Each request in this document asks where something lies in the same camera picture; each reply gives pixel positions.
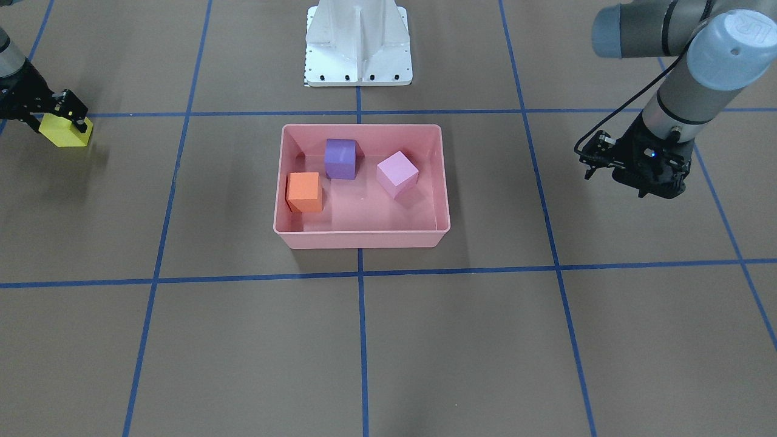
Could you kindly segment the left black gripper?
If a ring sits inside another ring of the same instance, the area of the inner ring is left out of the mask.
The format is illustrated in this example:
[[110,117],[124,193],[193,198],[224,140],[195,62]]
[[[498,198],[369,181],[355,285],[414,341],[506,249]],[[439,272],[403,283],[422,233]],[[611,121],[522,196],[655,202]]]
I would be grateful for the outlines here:
[[678,135],[658,138],[638,115],[616,141],[614,159],[623,163],[611,177],[622,185],[638,190],[638,197],[652,194],[673,199],[686,189],[690,174],[694,141],[677,141]]

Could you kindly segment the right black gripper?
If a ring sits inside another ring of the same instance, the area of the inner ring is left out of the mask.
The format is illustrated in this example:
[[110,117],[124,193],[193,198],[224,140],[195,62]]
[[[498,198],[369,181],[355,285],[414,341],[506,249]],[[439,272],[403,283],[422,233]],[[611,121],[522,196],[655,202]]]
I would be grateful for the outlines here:
[[51,111],[67,132],[74,135],[88,132],[86,105],[71,90],[52,91],[30,61],[24,61],[19,71],[1,78],[1,91],[3,120],[25,121],[34,113]]

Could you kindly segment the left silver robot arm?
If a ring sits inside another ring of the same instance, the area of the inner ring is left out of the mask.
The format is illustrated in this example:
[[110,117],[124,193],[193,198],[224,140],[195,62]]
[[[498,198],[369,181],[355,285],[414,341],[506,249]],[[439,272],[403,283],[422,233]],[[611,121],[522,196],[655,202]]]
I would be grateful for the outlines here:
[[591,31],[602,58],[673,63],[621,138],[595,126],[575,144],[585,178],[610,168],[639,197],[685,191],[696,137],[775,61],[774,1],[632,1],[603,8]]

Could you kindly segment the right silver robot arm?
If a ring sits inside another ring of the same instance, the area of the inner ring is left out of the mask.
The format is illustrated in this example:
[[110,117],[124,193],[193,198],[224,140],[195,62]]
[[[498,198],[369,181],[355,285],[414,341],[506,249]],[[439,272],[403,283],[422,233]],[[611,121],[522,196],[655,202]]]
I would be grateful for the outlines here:
[[88,130],[88,108],[75,92],[53,91],[30,59],[1,29],[2,119],[22,121],[39,132],[41,122],[34,116],[38,113],[66,119],[78,133],[85,134]]

